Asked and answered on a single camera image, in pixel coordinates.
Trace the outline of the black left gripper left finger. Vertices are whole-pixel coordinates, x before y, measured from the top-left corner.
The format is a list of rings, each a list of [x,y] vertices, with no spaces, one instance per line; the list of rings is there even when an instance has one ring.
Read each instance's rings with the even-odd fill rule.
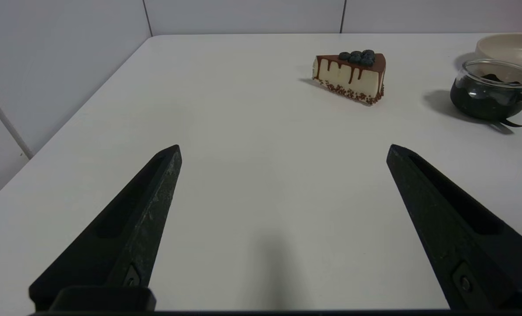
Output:
[[[156,153],[30,285],[36,311],[153,311],[149,289],[182,166]]]

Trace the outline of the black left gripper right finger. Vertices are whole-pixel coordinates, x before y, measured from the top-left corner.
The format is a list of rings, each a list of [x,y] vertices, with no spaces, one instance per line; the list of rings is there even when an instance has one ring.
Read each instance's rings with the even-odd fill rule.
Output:
[[[449,307],[522,311],[522,235],[417,153],[386,162]]]

